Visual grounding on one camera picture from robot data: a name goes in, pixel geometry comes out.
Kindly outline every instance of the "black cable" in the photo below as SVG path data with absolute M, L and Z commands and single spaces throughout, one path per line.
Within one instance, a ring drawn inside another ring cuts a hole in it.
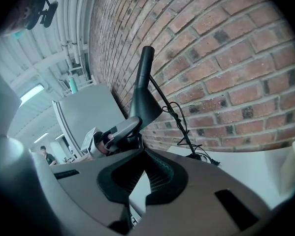
M 177 102 L 175 102 L 175 101 L 172 101 L 172 102 L 169 103 L 169 105 L 172 105 L 172 104 L 176 104 L 177 107 L 179 108 L 179 111 L 180 111 L 180 113 L 181 113 L 181 117 L 182 117 L 182 120 L 183 120 L 183 123 L 184 123 L 184 126 L 185 126 L 185 130 L 183 130 L 182 128 L 179 127 L 179 125 L 177 125 L 178 129 L 182 132 L 182 134 L 184 134 L 183 138 L 177 143 L 177 146 L 188 145 L 188 146 L 190 147 L 190 149 L 191 149 L 191 148 L 194 148 L 195 150 L 196 150 L 197 148 L 200 148 L 205 154 L 203 154 L 203 153 L 199 153 L 199 152 L 196 152 L 196 154 L 199 154 L 199 155 L 203 156 L 203 157 L 205 158 L 206 162 L 208 162 L 208 160 L 209 160 L 211 164 L 214 164 L 214 165 L 216 165 L 216 166 L 219 166 L 219 165 L 220 165 L 220 162 L 215 161 L 214 159 L 212 159 L 212 158 L 206 153 L 206 151 L 201 147 L 202 144 L 200 144 L 200 145 L 194 145 L 194 144 L 191 144 L 191 143 L 190 143 L 190 144 L 189 144 L 189 143 L 182 144 L 182 141 L 183 141 L 183 140 L 186 140 L 186 137 L 188 137 L 189 130 L 188 130 L 188 127 L 187 127 L 186 118 L 185 118 L 185 116 L 184 116 L 184 114 L 183 114 L 183 111 L 182 111 L 180 105 L 179 105 Z M 169 113 L 169 114 L 175 119 L 175 121 L 176 121 L 177 124 L 178 124 L 178 123 L 181 123 L 181 119 L 179 118 L 178 114 L 175 113 L 174 111 L 171 111 L 167 106 L 164 106 L 164 107 L 162 108 L 162 110 L 163 110 L 165 113 Z

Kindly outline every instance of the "black rectangular slot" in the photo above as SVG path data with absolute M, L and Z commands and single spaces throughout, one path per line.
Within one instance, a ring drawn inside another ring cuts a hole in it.
M 258 218 L 231 191 L 217 191 L 215 196 L 241 231 L 251 227 L 258 221 Z
M 79 174 L 79 172 L 77 170 L 70 170 L 70 171 L 63 171 L 63 172 L 59 172 L 59 173 L 54 173 L 54 176 L 56 179 L 62 179 L 65 177 L 70 177 L 73 175 Z

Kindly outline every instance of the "black lamp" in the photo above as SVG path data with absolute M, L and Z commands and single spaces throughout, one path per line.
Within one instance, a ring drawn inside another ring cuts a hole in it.
M 142 119 L 142 124 L 138 130 L 143 129 L 148 124 L 152 123 L 162 113 L 162 108 L 147 88 L 154 52 L 155 49 L 153 47 L 144 46 L 138 65 L 129 114 L 129 117 L 137 116 Z

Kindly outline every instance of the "white ceiling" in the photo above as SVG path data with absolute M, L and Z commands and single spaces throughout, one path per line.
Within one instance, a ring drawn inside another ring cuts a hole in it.
M 88 52 L 89 22 L 94 0 L 81 1 L 84 13 L 79 23 L 81 50 L 85 55 Z M 0 36 L 0 74 L 17 95 L 23 96 L 38 84 L 44 86 L 43 91 L 19 108 L 9 130 L 10 137 L 17 138 L 28 147 L 46 132 L 49 133 L 48 139 L 50 136 L 55 138 L 62 133 L 55 117 L 52 100 L 59 101 L 65 95 L 65 88 L 59 79 L 68 79 L 69 65 L 60 42 L 61 27 L 57 17 L 56 13 L 49 28 L 44 28 L 38 23 L 32 30 L 23 30 L 19 39 L 13 35 Z M 74 63 L 71 40 L 69 38 L 66 40 L 73 67 L 78 67 L 80 65 Z M 77 85 L 88 79 L 85 68 L 73 71 L 73 76 Z

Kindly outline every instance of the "black cylinder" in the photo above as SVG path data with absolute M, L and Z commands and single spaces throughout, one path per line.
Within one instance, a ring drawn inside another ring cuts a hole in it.
M 152 63 L 154 59 L 155 49 L 151 46 L 144 46 L 141 59 L 139 61 L 135 88 L 147 88 L 149 83 L 149 75 L 151 74 Z

